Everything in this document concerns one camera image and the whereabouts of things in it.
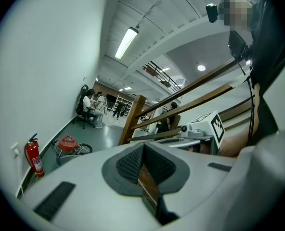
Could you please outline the person's right hand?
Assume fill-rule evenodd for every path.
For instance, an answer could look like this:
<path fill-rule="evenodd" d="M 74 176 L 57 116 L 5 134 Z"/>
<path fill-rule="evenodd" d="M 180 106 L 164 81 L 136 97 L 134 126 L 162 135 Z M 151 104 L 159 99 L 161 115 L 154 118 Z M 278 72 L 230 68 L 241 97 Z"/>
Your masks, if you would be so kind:
<path fill-rule="evenodd" d="M 201 154 L 210 154 L 210 146 L 205 143 L 200 143 L 193 146 L 189 146 L 188 151 Z"/>

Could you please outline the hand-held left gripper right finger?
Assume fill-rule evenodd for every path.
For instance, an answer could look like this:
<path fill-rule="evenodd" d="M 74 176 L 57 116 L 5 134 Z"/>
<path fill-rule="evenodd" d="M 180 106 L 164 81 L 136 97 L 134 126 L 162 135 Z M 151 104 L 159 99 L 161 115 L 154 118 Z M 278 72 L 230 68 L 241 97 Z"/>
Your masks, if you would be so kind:
<path fill-rule="evenodd" d="M 158 218 L 225 218 L 235 199 L 236 158 L 144 143 L 147 168 L 158 184 Z"/>

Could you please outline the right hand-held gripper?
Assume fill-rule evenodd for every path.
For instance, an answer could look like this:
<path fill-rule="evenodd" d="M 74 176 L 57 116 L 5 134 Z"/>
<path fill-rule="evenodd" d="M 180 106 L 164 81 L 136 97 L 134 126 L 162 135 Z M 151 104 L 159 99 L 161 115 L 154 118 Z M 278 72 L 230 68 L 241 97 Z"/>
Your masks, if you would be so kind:
<path fill-rule="evenodd" d="M 217 155 L 223 142 L 225 129 L 217 111 L 201 115 L 181 126 L 179 137 L 157 140 L 156 143 L 182 150 L 194 151 L 200 141 L 211 140 L 210 153 Z"/>

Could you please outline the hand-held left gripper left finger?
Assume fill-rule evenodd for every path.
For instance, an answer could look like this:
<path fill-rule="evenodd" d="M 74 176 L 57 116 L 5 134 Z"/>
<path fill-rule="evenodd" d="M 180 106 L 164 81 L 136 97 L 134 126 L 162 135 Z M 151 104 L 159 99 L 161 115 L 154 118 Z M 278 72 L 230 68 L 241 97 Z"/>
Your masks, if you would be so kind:
<path fill-rule="evenodd" d="M 52 219 L 62 229 L 159 229 L 141 197 L 116 193 L 102 177 L 104 162 L 127 145 L 72 159 L 32 185 L 21 201 L 34 209 L 60 182 L 75 188 Z"/>

